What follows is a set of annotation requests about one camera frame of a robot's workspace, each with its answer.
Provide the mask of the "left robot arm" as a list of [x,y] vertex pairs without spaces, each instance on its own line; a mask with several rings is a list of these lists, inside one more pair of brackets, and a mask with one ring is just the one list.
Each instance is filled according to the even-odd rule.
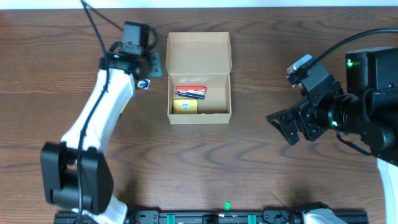
[[103,50],[95,87],[73,126],[40,152],[45,199],[73,212],[68,223],[126,221],[127,205],[113,193],[106,162],[109,140],[135,90],[162,76],[162,67],[153,27],[127,21],[122,32]]

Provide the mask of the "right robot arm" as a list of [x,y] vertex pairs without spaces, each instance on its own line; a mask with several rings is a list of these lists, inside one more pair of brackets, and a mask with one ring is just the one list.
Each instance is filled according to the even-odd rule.
[[375,47],[345,54],[346,88],[305,55],[287,70],[302,99],[267,115],[267,121],[294,145],[302,133],[314,142],[332,129],[352,149],[377,158],[386,222],[397,223],[397,48]]

